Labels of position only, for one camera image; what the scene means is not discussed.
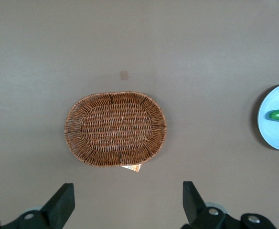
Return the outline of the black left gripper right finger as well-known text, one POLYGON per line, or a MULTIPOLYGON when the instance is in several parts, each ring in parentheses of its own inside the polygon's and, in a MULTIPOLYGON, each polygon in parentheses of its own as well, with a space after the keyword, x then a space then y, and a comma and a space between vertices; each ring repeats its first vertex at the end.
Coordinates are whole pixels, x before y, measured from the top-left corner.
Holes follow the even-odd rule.
POLYGON ((188 224, 182 229, 222 229, 226 216, 222 210, 214 206, 208 207, 200 196, 192 181, 183 182, 183 209, 188 224))

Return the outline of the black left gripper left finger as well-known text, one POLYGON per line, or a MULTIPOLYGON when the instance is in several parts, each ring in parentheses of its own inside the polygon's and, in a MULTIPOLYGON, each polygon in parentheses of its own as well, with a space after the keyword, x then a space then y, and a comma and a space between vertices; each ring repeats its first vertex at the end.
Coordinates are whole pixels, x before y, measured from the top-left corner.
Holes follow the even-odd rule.
POLYGON ((63 184, 40 210, 30 210, 2 229, 62 229, 75 209, 72 183, 63 184))

